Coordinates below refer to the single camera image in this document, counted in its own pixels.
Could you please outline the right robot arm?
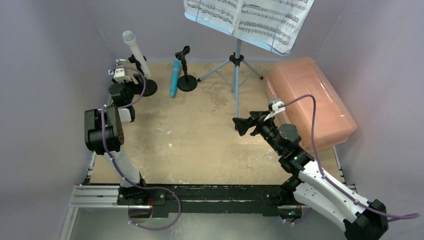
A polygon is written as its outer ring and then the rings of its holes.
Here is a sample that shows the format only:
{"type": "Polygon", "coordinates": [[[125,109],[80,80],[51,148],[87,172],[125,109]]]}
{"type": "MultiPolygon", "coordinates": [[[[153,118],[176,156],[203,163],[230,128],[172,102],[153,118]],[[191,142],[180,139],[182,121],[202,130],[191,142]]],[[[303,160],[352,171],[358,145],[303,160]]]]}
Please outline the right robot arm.
{"type": "Polygon", "coordinates": [[[375,199],[353,192],[319,167],[318,161],[301,146],[293,124],[277,127],[266,111],[251,111],[248,118],[234,117],[234,128],[244,136],[260,135],[277,153],[281,167],[292,176],[282,185],[280,196],[288,204],[307,205],[339,227],[348,240],[378,240],[389,229],[388,219],[376,211],[386,211],[375,199]]]}

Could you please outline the blue toy microphone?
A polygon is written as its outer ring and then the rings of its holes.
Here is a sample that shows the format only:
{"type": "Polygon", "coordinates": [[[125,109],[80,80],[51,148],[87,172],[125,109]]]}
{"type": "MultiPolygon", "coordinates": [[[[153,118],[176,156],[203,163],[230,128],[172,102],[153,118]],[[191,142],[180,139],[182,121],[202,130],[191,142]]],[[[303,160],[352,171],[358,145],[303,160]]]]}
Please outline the blue toy microphone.
{"type": "Polygon", "coordinates": [[[169,88],[169,94],[171,98],[174,98],[176,96],[177,83],[180,77],[180,71],[181,71],[181,63],[179,60],[175,60],[172,65],[172,75],[171,75],[171,82],[170,82],[170,88],[169,88]]]}

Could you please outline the white toy microphone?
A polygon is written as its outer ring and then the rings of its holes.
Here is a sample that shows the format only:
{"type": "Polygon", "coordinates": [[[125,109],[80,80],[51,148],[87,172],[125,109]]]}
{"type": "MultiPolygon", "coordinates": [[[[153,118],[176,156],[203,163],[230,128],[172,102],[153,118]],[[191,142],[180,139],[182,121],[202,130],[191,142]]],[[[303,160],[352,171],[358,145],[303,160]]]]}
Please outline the white toy microphone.
{"type": "Polygon", "coordinates": [[[151,77],[151,70],[144,58],[144,55],[141,52],[141,49],[137,42],[137,37],[135,34],[130,31],[126,30],[122,33],[122,38],[124,43],[130,48],[132,54],[136,58],[136,60],[140,63],[141,69],[146,77],[151,77]]]}

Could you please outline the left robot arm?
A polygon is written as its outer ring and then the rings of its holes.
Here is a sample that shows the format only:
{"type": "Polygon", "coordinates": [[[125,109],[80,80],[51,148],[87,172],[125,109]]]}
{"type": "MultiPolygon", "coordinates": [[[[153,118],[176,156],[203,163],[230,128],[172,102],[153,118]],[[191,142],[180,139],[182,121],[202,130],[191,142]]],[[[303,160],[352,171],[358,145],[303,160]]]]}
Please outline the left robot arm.
{"type": "Polygon", "coordinates": [[[84,142],[88,150],[104,157],[119,177],[118,204],[142,205],[149,191],[141,173],[133,166],[125,151],[123,125],[135,120],[133,98],[146,89],[142,75],[128,80],[113,79],[109,87],[112,105],[84,112],[84,142]]]}

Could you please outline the black mic stand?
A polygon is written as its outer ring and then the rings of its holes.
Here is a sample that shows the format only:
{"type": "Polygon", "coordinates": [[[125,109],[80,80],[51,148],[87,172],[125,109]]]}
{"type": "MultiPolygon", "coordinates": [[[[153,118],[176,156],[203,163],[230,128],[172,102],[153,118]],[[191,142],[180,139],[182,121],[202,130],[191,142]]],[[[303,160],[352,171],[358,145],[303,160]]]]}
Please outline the black mic stand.
{"type": "MultiPolygon", "coordinates": [[[[139,70],[144,75],[141,69],[140,63],[136,60],[133,54],[128,58],[128,60],[130,63],[135,64],[136,69],[139,70]]],[[[146,79],[146,87],[144,88],[143,96],[144,97],[152,96],[153,94],[156,93],[157,89],[158,89],[158,86],[154,80],[146,79]]]]}
{"type": "Polygon", "coordinates": [[[197,79],[193,75],[188,74],[186,55],[190,53],[190,50],[190,46],[186,45],[182,51],[175,53],[175,57],[180,61],[183,71],[183,75],[177,80],[177,87],[183,92],[191,92],[198,86],[197,79]]]}

